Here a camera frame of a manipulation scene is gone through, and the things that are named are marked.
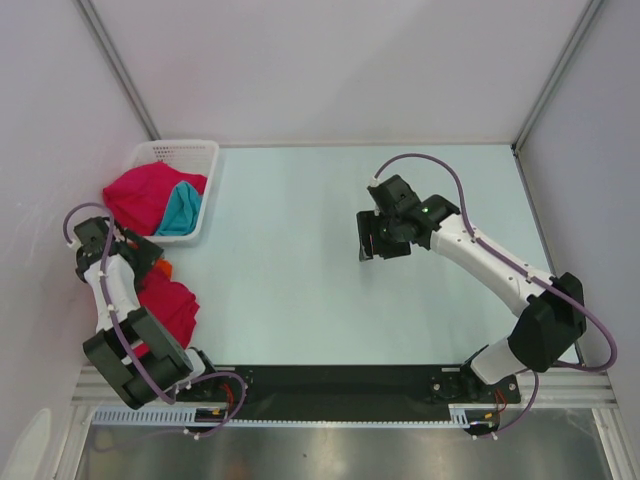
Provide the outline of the red t shirt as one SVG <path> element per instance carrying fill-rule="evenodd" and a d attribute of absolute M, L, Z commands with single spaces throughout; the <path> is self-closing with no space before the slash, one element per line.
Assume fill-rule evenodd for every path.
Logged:
<path fill-rule="evenodd" d="M 162 272 L 151 272 L 137 297 L 140 305 L 154 315 L 181 347 L 186 349 L 190 345 L 200 305 L 186 286 Z"/>
<path fill-rule="evenodd" d="M 160 161 L 126 171 L 103 189 L 102 198 L 122 226 L 142 236 L 154 236 L 171 191 L 181 181 L 194 186 L 203 199 L 205 176 L 182 172 Z"/>

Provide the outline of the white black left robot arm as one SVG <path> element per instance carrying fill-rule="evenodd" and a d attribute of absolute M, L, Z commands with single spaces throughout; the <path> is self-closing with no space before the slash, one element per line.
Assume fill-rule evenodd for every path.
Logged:
<path fill-rule="evenodd" d="M 96 333 L 83 351 L 120 399 L 137 410 L 183 382 L 199 399 L 214 397 L 221 376 L 206 354 L 181 346 L 139 302 L 163 249 L 107 217 L 90 218 L 74 233 L 80 242 L 76 273 L 91 287 L 98 313 Z"/>

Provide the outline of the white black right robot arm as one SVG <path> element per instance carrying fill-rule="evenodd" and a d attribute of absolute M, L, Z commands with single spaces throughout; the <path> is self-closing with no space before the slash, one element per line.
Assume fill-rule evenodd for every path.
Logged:
<path fill-rule="evenodd" d="M 398 175 L 374 179 L 367 190 L 375 207 L 356 215 L 361 261 L 408 256 L 421 247 L 471 274 L 517 319 L 510 334 L 465 362 L 461 388 L 469 399 L 486 400 L 499 381 L 523 370 L 546 372 L 585 333 L 575 276 L 528 266 L 485 239 L 458 206 L 440 195 L 420 199 Z"/>

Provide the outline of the orange folded t shirt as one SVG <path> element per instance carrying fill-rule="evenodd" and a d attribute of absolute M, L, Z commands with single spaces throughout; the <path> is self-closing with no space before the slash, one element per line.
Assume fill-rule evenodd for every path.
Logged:
<path fill-rule="evenodd" d="M 164 258 L 158 259 L 153 267 L 153 271 L 158 274 L 163 274 L 169 280 L 172 279 L 173 276 L 173 266 L 172 264 Z"/>

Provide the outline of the teal t shirt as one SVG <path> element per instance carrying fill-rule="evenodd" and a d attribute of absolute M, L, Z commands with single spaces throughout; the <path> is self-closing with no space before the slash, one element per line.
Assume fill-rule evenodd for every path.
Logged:
<path fill-rule="evenodd" d="M 178 183 L 169 196 L 161 222 L 154 236 L 186 236 L 197 225 L 202 196 L 186 181 Z"/>

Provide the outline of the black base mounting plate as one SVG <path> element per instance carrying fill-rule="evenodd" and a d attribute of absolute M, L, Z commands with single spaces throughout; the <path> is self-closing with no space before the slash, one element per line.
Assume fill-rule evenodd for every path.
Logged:
<path fill-rule="evenodd" d="M 511 375 L 485 385 L 457 365 L 244 365 L 247 385 L 236 418 L 249 421 L 427 422 L 453 404 L 489 409 L 517 405 Z"/>

